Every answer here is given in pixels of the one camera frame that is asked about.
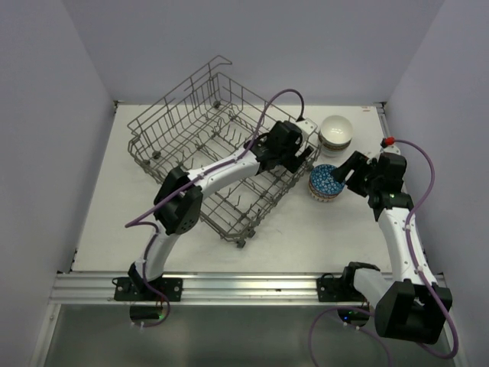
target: bowl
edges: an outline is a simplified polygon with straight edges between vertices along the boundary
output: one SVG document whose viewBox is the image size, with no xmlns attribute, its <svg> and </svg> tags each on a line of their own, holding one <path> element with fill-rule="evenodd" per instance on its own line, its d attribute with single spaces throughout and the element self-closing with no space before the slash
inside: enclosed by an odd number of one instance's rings
<svg viewBox="0 0 489 367">
<path fill-rule="evenodd" d="M 336 167 L 332 164 L 320 164 L 314 167 L 309 176 L 309 192 L 314 199 L 331 201 L 345 188 L 345 182 L 336 181 L 331 175 Z"/>
<path fill-rule="evenodd" d="M 337 157 L 350 146 L 353 126 L 343 116 L 329 116 L 322 122 L 318 136 L 321 152 L 329 157 Z"/>
</svg>

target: dishwasher rack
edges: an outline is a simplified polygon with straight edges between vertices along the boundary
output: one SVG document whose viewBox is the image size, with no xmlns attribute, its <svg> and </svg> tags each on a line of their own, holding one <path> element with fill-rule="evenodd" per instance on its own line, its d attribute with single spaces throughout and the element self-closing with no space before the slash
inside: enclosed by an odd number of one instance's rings
<svg viewBox="0 0 489 367">
<path fill-rule="evenodd" d="M 189 78 L 128 123 L 128 151 L 144 172 L 162 184 L 176 166 L 204 167 L 234 153 L 256 128 L 266 100 L 218 71 L 232 62 L 214 57 Z M 275 121 L 295 118 L 272 105 L 260 134 Z M 242 248 L 255 227 L 293 187 L 319 155 L 317 134 L 304 139 L 312 154 L 292 174 L 283 167 L 236 182 L 202 203 L 200 218 L 222 239 Z"/>
</svg>

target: blue bowl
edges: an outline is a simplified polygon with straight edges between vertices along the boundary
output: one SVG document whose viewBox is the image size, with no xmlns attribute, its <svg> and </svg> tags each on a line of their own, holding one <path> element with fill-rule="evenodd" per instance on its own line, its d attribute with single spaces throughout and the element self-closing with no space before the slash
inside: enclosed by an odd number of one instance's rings
<svg viewBox="0 0 489 367">
<path fill-rule="evenodd" d="M 309 189 L 315 196 L 330 200 L 337 197 L 345 188 L 345 182 L 339 183 L 332 175 L 336 167 L 331 164 L 320 164 L 314 167 L 309 177 Z"/>
</svg>

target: wall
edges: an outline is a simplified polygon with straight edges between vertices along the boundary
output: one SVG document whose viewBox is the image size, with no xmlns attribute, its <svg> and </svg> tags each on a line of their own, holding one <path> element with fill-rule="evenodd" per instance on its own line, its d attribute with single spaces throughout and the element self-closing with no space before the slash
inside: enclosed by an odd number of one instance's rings
<svg viewBox="0 0 489 367">
<path fill-rule="evenodd" d="M 419 215 L 430 263 L 443 271 L 471 365 L 487 365 L 487 137 L 489 2 L 446 0 L 387 104 L 393 135 L 417 142 L 437 177 Z M 407 187 L 428 183 L 426 162 L 408 147 Z"/>
<path fill-rule="evenodd" d="M 0 365 L 27 365 L 68 268 L 112 101 L 56 0 L 0 5 Z"/>
<path fill-rule="evenodd" d="M 222 54 L 263 96 L 342 104 L 387 100 L 442 2 L 64 0 L 116 99 L 154 102 Z"/>
</svg>

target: white tabletop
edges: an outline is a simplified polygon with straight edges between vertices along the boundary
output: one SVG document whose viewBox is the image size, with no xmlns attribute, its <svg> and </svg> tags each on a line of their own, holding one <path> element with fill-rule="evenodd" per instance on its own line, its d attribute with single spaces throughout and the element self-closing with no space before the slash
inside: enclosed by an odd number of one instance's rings
<svg viewBox="0 0 489 367">
<path fill-rule="evenodd" d="M 150 229 L 124 224 L 152 207 L 159 187 L 129 155 L 127 127 L 147 106 L 119 106 L 89 214 L 73 264 L 74 271 L 127 271 L 143 251 Z M 281 106 L 294 115 L 298 106 Z M 339 165 L 357 150 L 376 154 L 383 138 L 373 106 L 307 106 L 305 117 L 318 125 L 343 115 L 354 126 L 348 150 L 339 158 L 320 156 L 315 164 Z M 387 247 L 367 199 L 349 190 L 331 203 L 310 195 L 308 174 L 300 179 L 256 228 L 242 249 L 221 240 L 204 222 L 182 235 L 168 258 L 167 271 L 336 272 L 350 261 L 390 272 Z"/>
</svg>

